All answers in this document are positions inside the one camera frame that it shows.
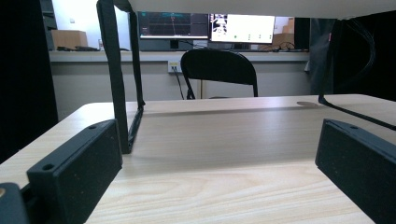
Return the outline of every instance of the black cable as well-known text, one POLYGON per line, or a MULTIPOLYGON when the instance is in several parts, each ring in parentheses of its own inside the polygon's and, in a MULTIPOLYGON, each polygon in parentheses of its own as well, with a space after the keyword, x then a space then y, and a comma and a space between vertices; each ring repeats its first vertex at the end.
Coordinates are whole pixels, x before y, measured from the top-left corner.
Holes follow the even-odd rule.
POLYGON ((320 104, 322 104, 322 105, 326 105, 328 107, 331 107, 333 109, 337 109, 339 111, 342 111, 342 112, 347 113, 349 115, 355 116, 357 118, 365 119, 365 120, 370 121, 372 123, 375 123, 377 125, 389 128, 389 129, 391 129, 393 131, 396 131, 396 126, 395 125, 386 123, 386 122, 384 122, 382 120, 379 120, 379 119, 371 118, 369 116, 366 116, 366 115, 363 115, 363 114, 360 114, 360 113, 357 113, 357 112, 342 108, 342 107, 337 106, 337 105, 333 105, 333 104, 329 103, 324 98, 325 85, 326 85, 326 83, 327 83, 327 81, 328 81, 328 79, 330 77, 330 73, 331 73, 331 70, 332 70, 331 69, 332 68, 332 58, 334 56, 334 52, 339 47, 339 41, 340 41, 343 25, 344 25, 344 21, 336 21, 334 26, 333 26, 333 28, 332 28, 331 41, 330 41, 329 49, 328 49, 328 52, 327 52, 326 69, 325 69, 325 74, 324 74, 324 77, 322 79, 322 83, 321 83, 321 87, 320 87, 320 93, 319 93, 319 96, 318 96, 318 102, 320 104))
POLYGON ((177 68, 175 66, 172 66, 172 70, 175 73, 177 82, 178 82, 178 86, 180 87, 180 94, 181 94, 181 98, 184 100, 184 95, 183 95, 183 91, 181 90, 181 84, 180 84, 180 79, 178 78, 178 74, 177 74, 177 68))
POLYGON ((346 26, 355 31, 357 34, 359 34, 369 45, 369 51, 370 51, 370 57, 369 61, 367 62, 366 65, 359 71, 359 73, 350 78, 347 81, 344 81, 341 85, 337 86, 336 88, 338 90, 342 90, 353 83, 358 82, 362 78, 366 77, 370 70, 372 69, 374 62, 375 62, 375 41, 373 36, 367 31, 367 29, 357 20, 352 19, 350 21, 346 22, 346 26))

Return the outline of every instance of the light wood tabletop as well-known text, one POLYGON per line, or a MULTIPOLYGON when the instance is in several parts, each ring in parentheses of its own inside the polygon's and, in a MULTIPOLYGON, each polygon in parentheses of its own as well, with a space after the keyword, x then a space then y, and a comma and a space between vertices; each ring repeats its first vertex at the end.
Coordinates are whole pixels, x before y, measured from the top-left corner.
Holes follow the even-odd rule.
MULTIPOLYGON (((350 94, 334 105, 396 123, 396 103, 350 94)), ((147 102, 132 154, 88 223, 372 223, 315 165, 323 119, 396 144, 396 132, 317 103, 317 96, 147 102)), ((131 123, 136 103, 127 103, 131 123)), ((111 103, 84 105, 0 165, 0 183, 26 171, 111 103)))

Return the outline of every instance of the chair backrest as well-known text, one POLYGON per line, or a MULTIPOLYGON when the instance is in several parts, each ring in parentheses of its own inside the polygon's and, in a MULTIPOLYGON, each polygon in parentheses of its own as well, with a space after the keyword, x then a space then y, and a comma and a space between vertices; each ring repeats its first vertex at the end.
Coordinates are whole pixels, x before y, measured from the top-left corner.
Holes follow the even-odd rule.
POLYGON ((189 78, 252 85, 253 96, 259 96, 256 70, 253 64, 238 52, 192 49, 183 54, 180 65, 189 88, 188 99, 195 99, 189 78))

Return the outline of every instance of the monitor screen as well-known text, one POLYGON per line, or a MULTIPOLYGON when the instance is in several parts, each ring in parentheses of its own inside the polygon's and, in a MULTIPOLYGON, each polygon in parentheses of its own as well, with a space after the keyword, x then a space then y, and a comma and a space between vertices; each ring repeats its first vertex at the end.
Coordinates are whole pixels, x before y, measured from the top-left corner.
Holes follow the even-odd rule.
POLYGON ((210 41, 272 44, 274 16, 209 14, 210 41))
POLYGON ((140 39, 208 39, 207 14, 138 12, 140 39))

